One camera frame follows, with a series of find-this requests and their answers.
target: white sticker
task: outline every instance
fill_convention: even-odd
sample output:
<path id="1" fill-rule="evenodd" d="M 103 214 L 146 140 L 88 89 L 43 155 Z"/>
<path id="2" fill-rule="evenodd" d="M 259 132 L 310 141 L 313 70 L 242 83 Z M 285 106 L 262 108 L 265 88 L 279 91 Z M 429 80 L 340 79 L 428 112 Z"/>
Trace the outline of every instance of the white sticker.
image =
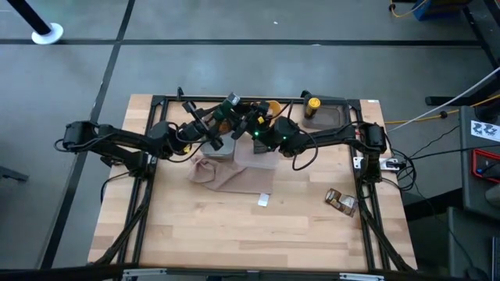
<path id="1" fill-rule="evenodd" d="M 268 194 L 260 194 L 259 202 L 257 203 L 257 205 L 266 207 L 268 200 L 269 200 L 269 195 Z"/>
<path id="2" fill-rule="evenodd" d="M 500 142 L 500 126 L 470 120 L 470 134 Z"/>

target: towel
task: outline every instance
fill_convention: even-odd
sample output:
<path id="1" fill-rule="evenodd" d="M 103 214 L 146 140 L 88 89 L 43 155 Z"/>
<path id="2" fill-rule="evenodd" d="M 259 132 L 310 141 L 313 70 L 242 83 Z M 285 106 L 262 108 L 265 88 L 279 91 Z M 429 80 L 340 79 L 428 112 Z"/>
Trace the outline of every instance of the towel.
<path id="1" fill-rule="evenodd" d="M 202 155 L 191 158 L 187 175 L 195 183 L 214 191 L 271 194 L 274 170 L 243 167 L 232 160 L 215 160 Z"/>

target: wooden tabletop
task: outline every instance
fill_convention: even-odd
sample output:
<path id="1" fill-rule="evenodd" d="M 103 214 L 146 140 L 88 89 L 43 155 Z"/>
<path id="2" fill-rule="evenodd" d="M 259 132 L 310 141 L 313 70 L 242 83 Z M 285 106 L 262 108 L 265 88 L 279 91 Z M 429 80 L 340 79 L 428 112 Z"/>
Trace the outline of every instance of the wooden tabletop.
<path id="1" fill-rule="evenodd" d="M 144 133 L 152 96 L 130 98 L 123 122 L 125 130 Z M 213 103 L 197 102 L 198 108 Z M 361 101 L 367 122 L 383 124 L 378 101 Z M 291 118 L 299 121 L 296 105 Z M 180 102 L 170 102 L 167 120 L 190 122 Z M 305 164 L 314 150 L 298 156 Z M 281 157 L 267 207 L 257 205 L 258 194 L 232 194 L 208 190 L 187 178 L 191 162 L 159 161 L 140 264 L 190 269 L 276 269 L 365 272 L 359 212 L 350 218 L 325 204 L 325 193 L 335 188 L 355 196 L 347 145 L 320 148 L 316 161 L 295 172 L 291 160 Z M 110 176 L 123 173 L 114 167 Z M 396 181 L 394 173 L 383 177 Z M 100 258 L 123 228 L 133 178 L 108 184 L 88 260 Z M 377 193 L 384 231 L 398 253 L 416 268 L 402 199 L 389 183 L 378 183 Z M 377 239 L 372 235 L 375 262 L 381 268 Z M 131 260 L 135 233 L 126 260 Z"/>

